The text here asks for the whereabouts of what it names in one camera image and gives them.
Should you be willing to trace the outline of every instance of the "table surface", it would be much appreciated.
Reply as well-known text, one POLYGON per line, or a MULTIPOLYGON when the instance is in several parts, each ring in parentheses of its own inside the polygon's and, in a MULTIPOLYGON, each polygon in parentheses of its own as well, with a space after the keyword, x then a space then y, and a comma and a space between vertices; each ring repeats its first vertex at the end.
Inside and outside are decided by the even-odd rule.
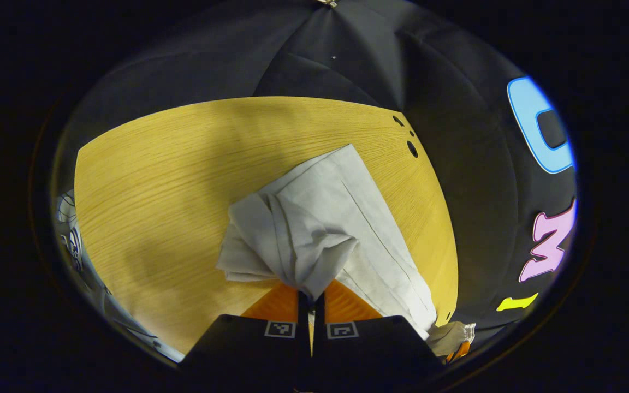
POLYGON ((276 284, 226 281, 215 268, 230 204, 353 144, 429 284, 440 326, 456 307, 456 246, 434 168, 411 132, 399 112, 304 97, 216 100, 147 115, 79 150, 80 233, 119 303, 187 353, 219 314, 240 315, 276 284))

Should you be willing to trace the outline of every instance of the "blue letter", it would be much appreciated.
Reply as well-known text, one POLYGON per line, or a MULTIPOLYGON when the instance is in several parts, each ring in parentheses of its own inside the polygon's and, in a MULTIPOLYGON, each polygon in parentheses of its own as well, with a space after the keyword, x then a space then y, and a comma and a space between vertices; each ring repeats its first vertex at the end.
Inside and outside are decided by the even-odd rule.
POLYGON ((540 133, 537 115, 552 110, 552 107, 531 78, 526 76, 514 79, 509 82, 507 89, 514 116, 519 122, 519 127, 524 133, 535 161, 550 174, 558 174, 572 166, 574 161, 572 161, 569 142, 564 142, 552 149, 540 133))

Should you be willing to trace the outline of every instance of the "white towel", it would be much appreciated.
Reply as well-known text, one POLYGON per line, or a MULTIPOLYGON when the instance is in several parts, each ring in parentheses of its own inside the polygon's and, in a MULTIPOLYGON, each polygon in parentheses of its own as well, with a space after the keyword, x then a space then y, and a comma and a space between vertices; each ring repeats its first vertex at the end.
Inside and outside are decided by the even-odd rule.
POLYGON ((316 300, 336 278, 426 339, 431 292, 353 145, 310 159, 229 208, 217 268, 232 281, 279 278, 316 300))
POLYGON ((457 351, 465 341, 472 344, 475 326, 476 323, 464 324, 461 321, 452 321, 440 327, 434 326, 427 344, 434 351, 434 355, 447 356, 457 351))

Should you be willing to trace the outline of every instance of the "colorful letter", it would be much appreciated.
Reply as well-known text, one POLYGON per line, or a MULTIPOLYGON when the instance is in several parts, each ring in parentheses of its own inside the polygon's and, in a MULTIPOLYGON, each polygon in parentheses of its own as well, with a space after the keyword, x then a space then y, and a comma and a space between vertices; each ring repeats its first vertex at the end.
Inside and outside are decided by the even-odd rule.
POLYGON ((509 82, 507 90, 514 116, 524 133, 535 161, 550 174, 558 174, 572 166, 572 150, 569 149, 569 142, 564 142, 552 149, 540 133, 537 115, 552 110, 552 107, 537 85, 531 78, 523 77, 509 82))
POLYGON ((538 261, 533 258, 527 261, 521 276, 519 276, 519 282, 522 283, 531 277, 557 269, 557 266, 562 262, 562 257, 565 255, 564 249, 559 248, 559 244, 562 243, 574 226, 576 208, 577 201, 572 199, 572 206, 557 216, 547 217, 544 212, 540 212, 535 217, 535 223, 533 224, 534 241, 540 241, 546 234, 554 233, 531 250, 531 254, 544 259, 538 261))
POLYGON ((532 301, 537 297, 537 293, 532 295, 531 297, 526 297, 525 299, 514 299, 507 297, 506 299, 501 301, 501 304, 496 308, 497 311, 504 311, 510 308, 526 308, 530 306, 532 301))

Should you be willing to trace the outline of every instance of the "black background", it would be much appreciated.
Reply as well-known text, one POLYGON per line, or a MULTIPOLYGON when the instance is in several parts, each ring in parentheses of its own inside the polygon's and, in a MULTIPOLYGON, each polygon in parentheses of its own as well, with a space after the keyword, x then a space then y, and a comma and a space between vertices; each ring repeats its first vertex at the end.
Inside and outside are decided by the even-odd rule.
MULTIPOLYGON (((0 391, 171 388, 140 350, 119 353, 73 314, 38 261, 27 179, 45 115, 78 70, 98 75, 205 7, 178 2, 0 2, 0 391)), ((580 283, 533 337, 457 391, 629 391, 629 5, 427 5, 544 81, 578 139, 601 222, 580 283)))

